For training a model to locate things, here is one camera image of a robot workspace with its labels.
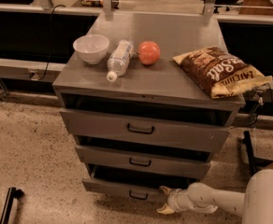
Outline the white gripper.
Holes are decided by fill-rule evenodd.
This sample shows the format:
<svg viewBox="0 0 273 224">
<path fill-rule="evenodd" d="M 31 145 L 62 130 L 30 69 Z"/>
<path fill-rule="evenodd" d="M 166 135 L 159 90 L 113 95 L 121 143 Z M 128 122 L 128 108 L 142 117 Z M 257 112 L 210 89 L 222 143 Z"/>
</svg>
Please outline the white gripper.
<svg viewBox="0 0 273 224">
<path fill-rule="evenodd" d="M 167 186 L 160 186 L 159 189 L 167 195 L 166 203 L 157 209 L 159 214 L 171 215 L 190 210 L 193 206 L 187 189 L 171 189 Z"/>
</svg>

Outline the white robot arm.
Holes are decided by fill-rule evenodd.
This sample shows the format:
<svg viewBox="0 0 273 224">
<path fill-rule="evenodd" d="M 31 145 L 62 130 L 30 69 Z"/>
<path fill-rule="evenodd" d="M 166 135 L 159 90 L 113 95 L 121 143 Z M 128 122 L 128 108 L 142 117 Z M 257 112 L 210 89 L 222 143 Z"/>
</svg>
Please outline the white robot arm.
<svg viewBox="0 0 273 224">
<path fill-rule="evenodd" d="M 221 208 L 242 217 L 242 224 L 273 224 L 273 169 L 253 175 L 244 193 L 214 189 L 200 182 L 187 189 L 160 189 L 166 196 L 165 204 L 157 210 L 160 214 L 188 210 L 212 214 Z"/>
</svg>

